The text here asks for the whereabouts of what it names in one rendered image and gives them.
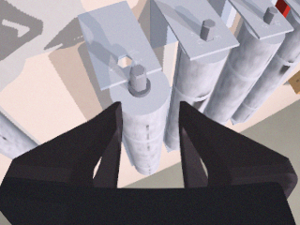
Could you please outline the brown cardboard box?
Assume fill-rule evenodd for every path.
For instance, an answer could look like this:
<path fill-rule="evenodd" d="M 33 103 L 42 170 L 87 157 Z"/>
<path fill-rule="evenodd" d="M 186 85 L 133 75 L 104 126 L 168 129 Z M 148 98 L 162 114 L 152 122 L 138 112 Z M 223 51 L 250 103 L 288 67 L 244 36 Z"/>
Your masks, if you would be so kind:
<path fill-rule="evenodd" d="M 289 80 L 292 89 L 294 90 L 295 94 L 300 94 L 300 70 L 295 73 Z"/>

